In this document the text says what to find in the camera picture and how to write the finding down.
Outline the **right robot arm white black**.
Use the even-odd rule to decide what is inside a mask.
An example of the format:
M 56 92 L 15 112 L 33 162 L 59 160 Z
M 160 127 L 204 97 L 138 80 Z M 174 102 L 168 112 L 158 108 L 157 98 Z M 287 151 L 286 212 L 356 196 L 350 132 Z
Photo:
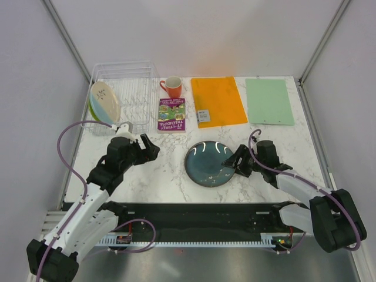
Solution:
M 366 239 L 367 231 L 350 193 L 320 187 L 303 178 L 291 166 L 280 162 L 272 141 L 260 141 L 253 147 L 240 145 L 222 165 L 244 177 L 258 172 L 266 183 L 299 201 L 272 207 L 269 224 L 273 230 L 296 227 L 312 234 L 328 253 L 338 249 L 356 251 Z

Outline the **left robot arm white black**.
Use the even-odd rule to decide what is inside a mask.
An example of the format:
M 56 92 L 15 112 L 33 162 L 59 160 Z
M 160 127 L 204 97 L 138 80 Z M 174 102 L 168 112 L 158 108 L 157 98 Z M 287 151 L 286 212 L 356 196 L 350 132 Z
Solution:
M 129 224 L 123 206 L 106 203 L 123 182 L 132 166 L 157 159 L 160 147 L 146 134 L 137 139 L 114 137 L 106 154 L 84 180 L 81 196 L 60 222 L 41 241 L 33 239 L 26 248 L 30 272 L 37 280 L 72 281 L 87 254 L 111 231 L 122 231 Z

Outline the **dark blue floral plate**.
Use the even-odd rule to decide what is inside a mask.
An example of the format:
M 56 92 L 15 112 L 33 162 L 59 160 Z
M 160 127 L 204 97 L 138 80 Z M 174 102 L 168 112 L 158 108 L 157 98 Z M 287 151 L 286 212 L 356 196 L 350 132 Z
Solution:
M 226 184 L 235 174 L 231 167 L 223 166 L 233 152 L 226 145 L 212 140 L 193 145 L 184 158 L 188 177 L 196 184 L 214 188 Z

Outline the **cream blue leaf plate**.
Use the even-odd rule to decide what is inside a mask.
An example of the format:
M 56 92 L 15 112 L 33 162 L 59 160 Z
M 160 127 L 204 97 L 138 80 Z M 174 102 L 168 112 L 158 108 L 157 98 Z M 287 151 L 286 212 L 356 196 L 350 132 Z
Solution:
M 101 122 L 116 124 L 120 120 L 120 103 L 112 88 L 105 82 L 95 82 L 89 92 L 93 111 Z

